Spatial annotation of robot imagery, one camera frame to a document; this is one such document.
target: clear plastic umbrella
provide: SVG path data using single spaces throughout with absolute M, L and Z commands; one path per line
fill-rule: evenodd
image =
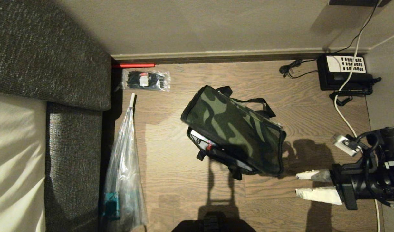
M 134 98 L 132 94 L 118 139 L 112 146 L 105 179 L 101 226 L 106 231 L 129 232 L 147 224 L 135 143 Z

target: white bedsheet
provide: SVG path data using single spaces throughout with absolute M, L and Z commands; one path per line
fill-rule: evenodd
M 46 102 L 0 95 L 0 231 L 45 231 Z

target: bag strap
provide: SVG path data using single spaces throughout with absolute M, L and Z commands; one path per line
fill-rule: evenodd
M 200 150 L 197 154 L 197 159 L 199 159 L 200 161 L 203 161 L 205 156 L 207 156 L 207 153 Z M 235 165 L 230 165 L 230 166 L 228 166 L 228 170 L 231 172 L 232 177 L 234 179 L 236 179 L 236 180 L 243 179 L 240 167 L 235 166 Z
M 224 86 L 216 89 L 223 95 L 231 98 L 231 94 L 233 93 L 232 89 L 230 86 Z M 270 106 L 267 104 L 266 100 L 264 98 L 252 98 L 247 101 L 242 101 L 236 98 L 231 98 L 232 100 L 239 102 L 239 103 L 261 103 L 263 104 L 263 110 L 257 110 L 256 113 L 260 114 L 261 116 L 270 119 L 275 117 L 275 113 L 273 110 L 270 108 Z

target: telephone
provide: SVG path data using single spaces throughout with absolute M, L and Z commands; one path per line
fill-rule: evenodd
M 319 72 L 320 89 L 323 91 L 335 91 L 330 94 L 334 100 L 335 96 L 348 96 L 347 99 L 337 100 L 337 105 L 344 106 L 351 101 L 353 96 L 370 95 L 373 93 L 373 85 L 381 78 L 373 78 L 367 73 L 366 64 L 362 56 L 357 56 L 354 63 L 353 73 L 349 82 L 344 86 L 342 91 L 337 91 L 347 80 L 353 56 L 324 54 L 317 59 L 317 69 Z

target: teal object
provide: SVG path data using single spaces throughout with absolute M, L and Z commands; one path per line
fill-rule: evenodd
M 102 215 L 111 221 L 120 219 L 119 197 L 117 192 L 108 192 L 105 194 L 105 209 Z

